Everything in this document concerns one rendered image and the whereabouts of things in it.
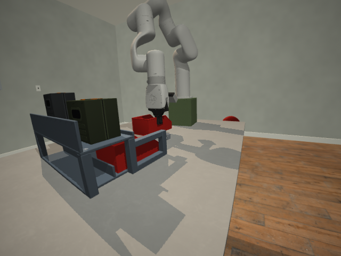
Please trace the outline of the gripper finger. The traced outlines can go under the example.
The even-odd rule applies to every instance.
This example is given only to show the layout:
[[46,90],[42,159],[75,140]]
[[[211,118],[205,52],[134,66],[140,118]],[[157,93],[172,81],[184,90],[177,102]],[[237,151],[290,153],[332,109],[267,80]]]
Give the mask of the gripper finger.
[[163,123],[163,114],[164,112],[169,111],[168,109],[168,104],[167,104],[167,100],[166,100],[166,105],[163,109],[158,109],[158,116],[157,116],[157,125],[162,124]]
[[155,117],[158,116],[158,109],[148,109],[148,110],[151,111]]

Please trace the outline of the grey metal shelf rack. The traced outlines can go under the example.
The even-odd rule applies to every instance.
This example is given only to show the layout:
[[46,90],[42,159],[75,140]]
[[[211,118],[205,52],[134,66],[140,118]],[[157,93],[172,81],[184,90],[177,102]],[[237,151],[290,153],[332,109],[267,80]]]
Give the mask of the grey metal shelf rack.
[[[40,157],[90,199],[99,194],[98,188],[165,156],[166,140],[171,138],[166,130],[159,130],[135,139],[134,131],[120,129],[121,136],[90,145],[81,141],[78,121],[32,113],[30,118]],[[48,155],[44,137],[61,145],[64,151]],[[136,147],[157,138],[159,151],[137,162]],[[116,173],[115,166],[97,158],[96,151],[123,141],[127,169]]]

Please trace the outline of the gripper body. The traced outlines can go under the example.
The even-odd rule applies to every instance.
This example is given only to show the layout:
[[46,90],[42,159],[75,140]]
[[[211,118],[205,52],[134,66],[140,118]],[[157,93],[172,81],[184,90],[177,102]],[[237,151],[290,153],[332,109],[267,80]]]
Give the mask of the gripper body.
[[169,96],[166,84],[148,84],[145,94],[147,108],[163,109],[166,105],[166,100],[169,107]]

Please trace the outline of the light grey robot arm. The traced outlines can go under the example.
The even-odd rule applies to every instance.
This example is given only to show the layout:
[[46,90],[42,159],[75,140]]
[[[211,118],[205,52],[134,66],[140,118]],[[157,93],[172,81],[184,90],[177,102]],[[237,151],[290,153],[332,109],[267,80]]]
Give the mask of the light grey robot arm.
[[198,55],[198,49],[186,25],[175,26],[166,0],[147,0],[138,5],[127,17],[127,25],[137,36],[131,44],[131,63],[135,72],[147,73],[148,84],[165,84],[165,58],[159,50],[138,55],[137,48],[152,41],[155,36],[153,19],[159,15],[159,27],[170,47],[181,45],[173,53],[175,67],[175,92],[169,92],[169,102],[190,97],[189,61]]

